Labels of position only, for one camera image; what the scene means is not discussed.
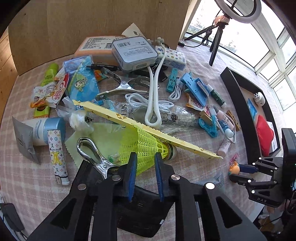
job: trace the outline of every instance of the barcode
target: barcode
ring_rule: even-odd
[[[147,63],[139,64],[139,65],[137,65],[136,69],[139,69],[139,68],[145,67],[146,65],[147,65]]]
[[[123,43],[120,43],[120,44],[117,44],[117,45],[118,45],[119,48],[121,48],[121,47],[128,46],[130,44],[131,44],[130,42],[123,42]]]

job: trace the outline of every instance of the metal bolt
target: metal bolt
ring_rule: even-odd
[[[180,179],[180,176],[177,175],[177,174],[173,174],[173,175],[171,175],[170,177],[171,177],[171,179],[173,179],[173,180],[175,180],[175,181],[178,181],[178,180]]]
[[[112,176],[113,181],[119,181],[120,179],[121,179],[121,176],[119,176],[119,175]]]
[[[78,185],[77,188],[78,188],[78,190],[84,190],[84,189],[86,189],[86,185],[84,183],[81,183]]]
[[[207,189],[212,190],[212,189],[215,188],[215,185],[214,185],[213,183],[207,183],[207,184],[205,185],[205,187],[206,187]]]

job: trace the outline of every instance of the wooden wall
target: wooden wall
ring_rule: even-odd
[[[16,78],[17,71],[10,52],[8,29],[6,29],[0,38],[0,123]]]
[[[22,73],[73,54],[89,36],[120,35],[133,22],[145,37],[176,49],[189,0],[31,0],[9,25],[10,47]]]

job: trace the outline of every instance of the tripod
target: tripod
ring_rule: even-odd
[[[212,55],[211,55],[209,64],[210,64],[210,66],[213,66],[214,59],[216,57],[218,47],[219,47],[219,44],[220,44],[220,40],[221,40],[221,37],[222,37],[223,29],[225,28],[226,25],[228,25],[228,23],[219,21],[216,26],[215,25],[209,26],[209,27],[197,32],[196,34],[191,35],[190,37],[188,37],[188,38],[186,38],[184,40],[185,41],[191,40],[192,38],[197,37],[197,36],[205,33],[209,28],[210,29],[218,28],[217,33],[215,35],[215,38],[213,40],[213,43],[212,43],[212,45],[210,47],[210,52],[212,52]]]

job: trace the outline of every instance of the silver clamp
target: silver clamp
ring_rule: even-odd
[[[81,146],[87,146],[89,149],[92,150],[96,158],[98,159],[99,163],[95,162],[89,155],[85,154],[81,150]],[[77,152],[81,156],[82,159],[86,160],[87,162],[91,163],[94,168],[100,172],[104,179],[107,179],[107,172],[109,168],[112,167],[119,167],[119,165],[115,165],[111,162],[109,162],[106,158],[102,156],[102,154],[99,152],[98,148],[94,144],[94,142],[87,138],[87,137],[81,137],[77,141]]]
[[[149,89],[150,85],[148,85],[147,82],[150,83],[150,79],[148,77],[128,78],[124,76],[119,76],[106,68],[101,68],[101,73],[103,75],[106,75],[109,78],[116,80],[120,85],[113,90],[99,93],[96,96],[97,101],[106,99],[113,95],[126,95],[126,94],[132,94],[132,93],[137,93],[137,94],[149,93],[149,91],[136,90],[128,84],[128,83],[137,84]]]

